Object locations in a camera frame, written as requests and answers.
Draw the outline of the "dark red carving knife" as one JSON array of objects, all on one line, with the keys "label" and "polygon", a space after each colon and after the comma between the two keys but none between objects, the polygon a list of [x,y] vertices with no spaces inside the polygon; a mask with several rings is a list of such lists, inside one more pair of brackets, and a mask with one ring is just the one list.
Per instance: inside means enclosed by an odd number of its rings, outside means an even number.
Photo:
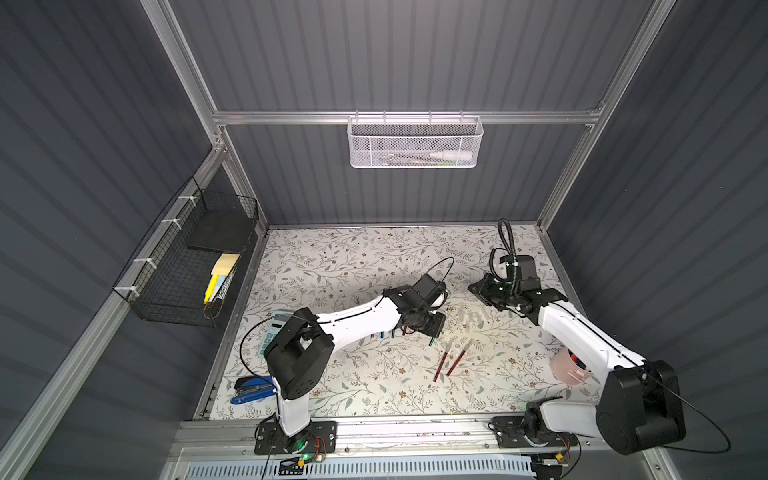
[{"label": "dark red carving knife", "polygon": [[463,346],[463,348],[461,349],[460,353],[456,357],[455,361],[453,362],[453,364],[450,366],[449,370],[445,374],[446,377],[450,377],[453,374],[453,372],[457,369],[457,367],[459,366],[460,362],[463,360],[463,358],[466,356],[468,350],[471,348],[472,344],[473,344],[473,340],[469,340]]}]

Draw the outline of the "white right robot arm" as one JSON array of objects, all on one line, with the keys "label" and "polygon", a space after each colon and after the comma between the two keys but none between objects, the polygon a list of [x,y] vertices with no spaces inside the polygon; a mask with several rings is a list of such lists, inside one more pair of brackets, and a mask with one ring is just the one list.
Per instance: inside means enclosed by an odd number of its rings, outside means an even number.
[{"label": "white right robot arm", "polygon": [[488,273],[468,289],[484,305],[509,310],[558,339],[559,358],[577,359],[599,383],[596,402],[549,397],[528,403],[520,428],[530,443],[570,433],[629,455],[685,438],[675,370],[613,340],[559,290],[542,288],[532,257],[492,256]]}]

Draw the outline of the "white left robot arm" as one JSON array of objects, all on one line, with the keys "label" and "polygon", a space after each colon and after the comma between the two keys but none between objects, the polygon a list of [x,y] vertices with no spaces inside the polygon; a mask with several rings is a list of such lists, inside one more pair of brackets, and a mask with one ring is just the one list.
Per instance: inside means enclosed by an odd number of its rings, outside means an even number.
[{"label": "white left robot arm", "polygon": [[367,303],[333,313],[295,311],[264,351],[275,384],[278,424],[294,437],[311,423],[309,394],[321,380],[333,354],[376,333],[413,331],[438,337],[448,298],[443,280],[423,274],[413,285],[384,290]]}]

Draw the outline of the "pink round object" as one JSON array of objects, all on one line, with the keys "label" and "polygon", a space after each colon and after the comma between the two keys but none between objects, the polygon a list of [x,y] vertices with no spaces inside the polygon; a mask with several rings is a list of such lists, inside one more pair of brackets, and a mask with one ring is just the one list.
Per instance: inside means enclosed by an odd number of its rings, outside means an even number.
[{"label": "pink round object", "polygon": [[567,348],[561,349],[550,361],[550,368],[554,377],[567,385],[580,385],[585,383],[592,373],[580,366]]}]

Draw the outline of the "white tube in basket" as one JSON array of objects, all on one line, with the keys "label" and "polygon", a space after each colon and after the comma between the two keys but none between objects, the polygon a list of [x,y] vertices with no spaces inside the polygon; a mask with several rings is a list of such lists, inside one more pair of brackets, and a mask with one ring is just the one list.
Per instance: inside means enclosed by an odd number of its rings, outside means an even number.
[{"label": "white tube in basket", "polygon": [[475,162],[475,154],[472,151],[460,151],[460,150],[442,150],[433,151],[429,153],[431,161],[444,162],[449,164],[468,164],[471,165]]}]

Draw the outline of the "white ventilated front panel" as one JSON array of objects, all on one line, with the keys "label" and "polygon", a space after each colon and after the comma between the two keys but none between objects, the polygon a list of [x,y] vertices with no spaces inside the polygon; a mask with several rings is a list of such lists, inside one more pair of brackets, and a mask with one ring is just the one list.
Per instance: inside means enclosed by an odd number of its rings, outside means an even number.
[{"label": "white ventilated front panel", "polygon": [[533,479],[532,460],[516,455],[335,457],[290,466],[286,459],[193,462],[183,479]]}]

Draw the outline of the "blue stapler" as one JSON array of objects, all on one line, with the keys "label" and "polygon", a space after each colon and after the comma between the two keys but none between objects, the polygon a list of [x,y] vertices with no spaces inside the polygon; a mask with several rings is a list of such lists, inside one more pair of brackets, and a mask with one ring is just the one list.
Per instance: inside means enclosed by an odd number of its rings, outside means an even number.
[{"label": "blue stapler", "polygon": [[241,405],[273,397],[276,389],[270,377],[247,376],[235,382],[235,395],[230,399],[233,405]]}]

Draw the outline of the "yellow sticky note pad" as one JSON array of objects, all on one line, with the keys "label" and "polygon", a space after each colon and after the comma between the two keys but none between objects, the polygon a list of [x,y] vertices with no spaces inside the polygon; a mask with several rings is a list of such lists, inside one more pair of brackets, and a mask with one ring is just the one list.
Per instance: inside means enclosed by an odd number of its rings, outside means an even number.
[{"label": "yellow sticky note pad", "polygon": [[210,281],[207,285],[203,301],[205,305],[223,296],[222,291],[225,282],[235,270],[238,260],[238,254],[223,253],[220,255],[210,272]]}]

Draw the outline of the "black notebook in basket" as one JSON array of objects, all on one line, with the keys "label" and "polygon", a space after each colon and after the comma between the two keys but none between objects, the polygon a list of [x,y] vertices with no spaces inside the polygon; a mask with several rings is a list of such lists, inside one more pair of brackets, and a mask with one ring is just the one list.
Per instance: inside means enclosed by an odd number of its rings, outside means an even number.
[{"label": "black notebook in basket", "polygon": [[247,245],[253,231],[252,219],[222,211],[206,211],[189,235],[190,249],[238,254]]}]

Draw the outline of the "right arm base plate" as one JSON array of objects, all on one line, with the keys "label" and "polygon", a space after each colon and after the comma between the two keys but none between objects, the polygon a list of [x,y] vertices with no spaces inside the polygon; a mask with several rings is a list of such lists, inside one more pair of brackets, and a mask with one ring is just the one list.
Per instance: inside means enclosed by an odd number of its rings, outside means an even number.
[{"label": "right arm base plate", "polygon": [[577,437],[571,433],[549,430],[537,417],[517,413],[495,416],[487,423],[499,448],[557,448],[568,450],[575,447]]}]

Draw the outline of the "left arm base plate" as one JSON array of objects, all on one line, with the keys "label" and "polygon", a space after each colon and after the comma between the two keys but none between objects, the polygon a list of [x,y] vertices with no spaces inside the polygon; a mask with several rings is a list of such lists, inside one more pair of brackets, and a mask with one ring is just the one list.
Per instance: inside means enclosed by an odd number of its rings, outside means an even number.
[{"label": "left arm base plate", "polygon": [[311,421],[299,433],[288,436],[277,422],[269,421],[257,426],[254,437],[256,455],[333,453],[338,437],[338,423]]}]

